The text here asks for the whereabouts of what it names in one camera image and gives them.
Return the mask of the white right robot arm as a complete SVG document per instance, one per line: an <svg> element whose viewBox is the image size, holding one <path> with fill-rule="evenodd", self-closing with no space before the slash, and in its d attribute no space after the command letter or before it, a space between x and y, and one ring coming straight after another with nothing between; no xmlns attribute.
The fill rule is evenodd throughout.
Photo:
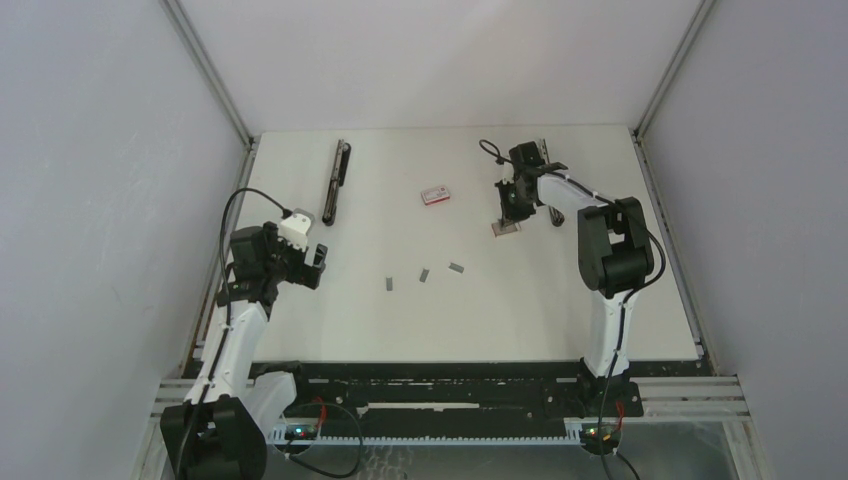
<svg viewBox="0 0 848 480"><path fill-rule="evenodd" d="M635 300L666 268L661 243L647 227L638 199L610 199L589 188L564 164L545 160L537 143L519 144L507 154L488 140L479 145L503 168L495 185L501 208L493 225L496 234L542 207L574 216L578 270L593 294L589 345L582 363L595 377L578 388L578 402L589 415L605 415L618 400L615 386L605 378L619 376L629 367L625 343Z"/></svg>

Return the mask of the staple box tray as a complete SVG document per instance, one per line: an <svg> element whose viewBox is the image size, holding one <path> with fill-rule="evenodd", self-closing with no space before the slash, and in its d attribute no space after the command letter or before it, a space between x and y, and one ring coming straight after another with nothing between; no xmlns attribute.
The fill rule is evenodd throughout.
<svg viewBox="0 0 848 480"><path fill-rule="evenodd" d="M518 223L514 222L500 222L496 221L491 224L491 228L495 237L501 237L504 235L517 233L521 231L521 226Z"/></svg>

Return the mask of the black stapler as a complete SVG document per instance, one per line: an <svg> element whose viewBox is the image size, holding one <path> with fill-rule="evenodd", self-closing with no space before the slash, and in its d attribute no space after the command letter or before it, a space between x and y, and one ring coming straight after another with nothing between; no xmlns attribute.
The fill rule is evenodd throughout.
<svg viewBox="0 0 848 480"><path fill-rule="evenodd" d="M345 183L351 152L351 145L346 140L340 139L335 152L322 214L322 221L326 226L332 226L335 223L339 191Z"/></svg>

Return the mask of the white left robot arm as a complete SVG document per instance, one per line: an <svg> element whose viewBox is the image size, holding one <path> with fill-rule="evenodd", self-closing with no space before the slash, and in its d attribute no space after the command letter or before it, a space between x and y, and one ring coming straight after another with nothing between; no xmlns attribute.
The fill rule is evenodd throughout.
<svg viewBox="0 0 848 480"><path fill-rule="evenodd" d="M278 223L239 229L224 249L224 284L216 296L220 318L202 367L184 400L164 409L160 430L177 479L260 479L268 436L284 412L311 407L311 388L290 373L248 377L282 282L316 289L327 248L309 252L312 221L296 214Z"/></svg>

